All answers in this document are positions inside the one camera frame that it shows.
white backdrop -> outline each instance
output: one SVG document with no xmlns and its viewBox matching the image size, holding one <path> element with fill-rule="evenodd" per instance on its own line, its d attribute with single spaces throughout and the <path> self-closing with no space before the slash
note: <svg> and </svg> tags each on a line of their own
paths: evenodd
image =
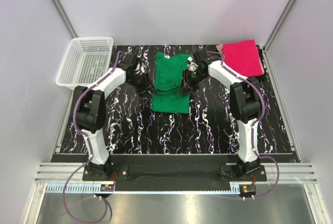
<svg viewBox="0 0 333 224">
<path fill-rule="evenodd" d="M 69 34 L 50 0 L 0 0 L 0 223 L 22 223 L 68 89 L 55 84 Z"/>
<path fill-rule="evenodd" d="M 297 0 L 268 50 L 304 162 L 333 220 L 333 0 Z"/>
<path fill-rule="evenodd" d="M 265 44 L 288 0 L 61 0 L 79 36 L 115 44 Z"/>
</svg>

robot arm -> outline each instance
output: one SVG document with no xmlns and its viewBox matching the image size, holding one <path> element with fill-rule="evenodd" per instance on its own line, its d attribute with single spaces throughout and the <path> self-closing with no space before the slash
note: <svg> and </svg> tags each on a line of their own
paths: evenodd
<svg viewBox="0 0 333 224">
<path fill-rule="evenodd" d="M 123 83 L 128 83 L 135 87 L 139 97 L 151 98 L 150 93 L 156 94 L 149 74 L 145 73 L 144 65 L 141 60 L 132 54 L 127 54 L 125 58 L 117 65 L 116 69 L 108 77 L 102 77 L 90 86 L 96 84 L 93 90 L 90 90 L 80 101 L 76 112 L 76 122 L 79 128 L 87 134 L 84 136 L 86 146 L 88 146 L 87 137 L 92 145 L 93 154 L 88 148 L 89 155 L 93 155 L 90 163 L 90 169 L 101 175 L 109 175 L 107 160 L 109 152 L 105 147 L 103 137 L 103 126 L 106 121 L 105 99 Z M 88 87 L 77 86 L 73 92 L 71 118 L 78 98 Z"/>
<path fill-rule="evenodd" d="M 260 98 L 252 87 L 242 80 L 248 80 L 258 89 L 259 81 L 256 78 L 247 78 L 221 62 L 219 56 L 209 56 L 202 49 L 193 53 L 188 60 L 189 69 L 183 71 L 183 79 L 178 93 L 182 95 L 196 92 L 198 83 L 211 76 L 230 89 L 230 110 L 237 120 L 239 129 L 239 162 L 236 171 L 242 176 L 249 174 L 260 167 L 260 162 L 254 150 L 257 150 L 257 135 L 251 139 L 251 129 L 257 132 L 258 122 L 253 123 L 261 114 Z"/>
</svg>

floor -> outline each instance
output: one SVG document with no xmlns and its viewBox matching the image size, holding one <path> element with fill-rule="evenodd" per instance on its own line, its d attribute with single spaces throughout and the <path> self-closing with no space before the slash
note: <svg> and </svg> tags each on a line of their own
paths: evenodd
<svg viewBox="0 0 333 224">
<path fill-rule="evenodd" d="M 267 185 L 258 185 L 257 195 L 268 189 Z M 77 218 L 95 221 L 103 215 L 105 208 L 96 199 L 78 204 L 89 196 L 67 194 L 67 204 Z M 297 184 L 280 184 L 269 197 L 245 202 L 232 195 L 114 194 L 107 200 L 112 216 L 108 211 L 101 223 L 315 223 L 304 187 Z M 65 213 L 61 194 L 46 193 L 37 223 L 77 222 Z"/>
<path fill-rule="evenodd" d="M 114 46 L 117 51 L 137 54 L 155 79 L 155 55 L 192 53 L 215 45 Z M 261 92 L 266 115 L 258 127 L 260 153 L 291 153 L 285 125 L 269 74 L 263 76 Z M 189 114 L 165 114 L 150 110 L 150 100 L 135 95 L 134 88 L 123 84 L 106 99 L 107 121 L 103 133 L 111 154 L 233 154 L 238 150 L 236 121 L 230 114 L 228 89 L 208 78 L 200 91 L 190 98 Z M 60 153 L 86 154 L 83 138 L 76 134 L 69 119 Z"/>
</svg>

shiny gray floor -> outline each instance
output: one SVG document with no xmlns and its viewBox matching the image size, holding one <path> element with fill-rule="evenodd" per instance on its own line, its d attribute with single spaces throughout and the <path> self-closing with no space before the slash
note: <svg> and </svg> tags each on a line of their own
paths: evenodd
<svg viewBox="0 0 333 224">
<path fill-rule="evenodd" d="M 258 185 L 259 194 L 268 190 Z M 66 195 L 68 206 L 86 198 L 87 194 Z M 301 185 L 279 185 L 267 198 L 255 201 L 227 200 L 214 195 L 138 195 L 115 194 L 108 198 L 112 207 L 101 223 L 315 223 Z M 72 213 L 84 221 L 102 216 L 104 204 L 90 199 Z M 61 194 L 46 193 L 37 223 L 78 223 L 64 214 Z"/>
</svg>

metal corner post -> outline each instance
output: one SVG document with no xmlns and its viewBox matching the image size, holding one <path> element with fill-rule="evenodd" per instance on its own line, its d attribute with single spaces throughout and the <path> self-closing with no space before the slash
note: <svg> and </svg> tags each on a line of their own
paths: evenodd
<svg viewBox="0 0 333 224">
<path fill-rule="evenodd" d="M 68 30 L 68 33 L 72 38 L 77 38 L 78 34 L 76 33 L 71 21 L 69 20 L 65 10 L 63 9 L 60 0 L 51 0 L 54 4 L 55 8 L 57 9 L 66 29 Z"/>
<path fill-rule="evenodd" d="M 265 44 L 265 46 L 264 46 L 264 50 L 265 50 L 265 51 L 267 51 L 267 50 L 269 49 L 269 47 L 271 46 L 271 44 L 272 44 L 272 42 L 273 42 L 275 36 L 278 34 L 278 32 L 279 32 L 281 26 L 282 26 L 283 23 L 285 22 L 285 20 L 286 20 L 288 14 L 289 14 L 289 12 L 291 11 L 291 9 L 292 9 L 292 7 L 294 6 L 294 4 L 295 4 L 296 1 L 297 1 L 297 0 L 289 0 L 289 1 L 288 1 L 288 3 L 287 3 L 287 5 L 286 5 L 285 9 L 283 10 L 283 12 L 282 12 L 282 14 L 281 14 L 279 20 L 277 21 L 277 23 L 276 23 L 276 25 L 275 25 L 275 27 L 274 27 L 274 29 L 273 29 L 273 31 L 272 31 L 270 37 L 268 38 L 268 40 L 267 40 L 267 42 L 266 42 L 266 44 Z"/>
</svg>

